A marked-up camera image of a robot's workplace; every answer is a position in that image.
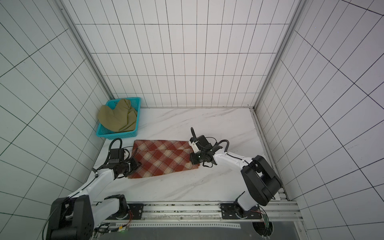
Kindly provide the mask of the red plaid skirt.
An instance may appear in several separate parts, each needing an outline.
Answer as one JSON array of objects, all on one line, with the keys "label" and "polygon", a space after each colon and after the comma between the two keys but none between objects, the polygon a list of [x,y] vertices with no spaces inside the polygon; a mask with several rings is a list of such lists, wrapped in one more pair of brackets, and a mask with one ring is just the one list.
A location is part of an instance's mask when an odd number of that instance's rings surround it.
[{"label": "red plaid skirt", "polygon": [[195,170],[199,164],[192,164],[192,147],[187,141],[136,140],[134,159],[141,166],[128,176],[129,179],[157,177],[177,172]]}]

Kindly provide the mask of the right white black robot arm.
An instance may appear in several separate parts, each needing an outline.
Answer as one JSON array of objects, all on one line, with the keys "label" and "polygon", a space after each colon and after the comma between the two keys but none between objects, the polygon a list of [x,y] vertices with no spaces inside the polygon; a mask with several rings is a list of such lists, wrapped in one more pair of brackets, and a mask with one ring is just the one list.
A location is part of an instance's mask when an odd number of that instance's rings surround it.
[{"label": "right white black robot arm", "polygon": [[250,214],[262,217],[262,207],[275,200],[275,195],[283,186],[282,180],[268,161],[260,155],[250,158],[229,152],[228,140],[212,145],[204,135],[197,137],[194,128],[191,128],[191,133],[189,145],[193,149],[190,154],[193,165],[202,164],[206,168],[225,166],[241,173],[243,177],[247,189],[234,201],[230,217],[246,219]]}]

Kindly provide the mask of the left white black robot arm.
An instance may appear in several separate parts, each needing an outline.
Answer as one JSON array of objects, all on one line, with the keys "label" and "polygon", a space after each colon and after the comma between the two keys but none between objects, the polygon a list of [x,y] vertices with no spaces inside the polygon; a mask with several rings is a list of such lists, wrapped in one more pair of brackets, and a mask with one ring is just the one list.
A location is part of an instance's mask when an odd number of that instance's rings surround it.
[{"label": "left white black robot arm", "polygon": [[56,199],[42,230],[43,240],[89,240],[94,233],[120,232],[134,218],[123,194],[108,196],[93,206],[95,198],[116,179],[132,175],[140,166],[137,149],[108,148],[105,162],[92,169],[94,177],[67,197]]}]

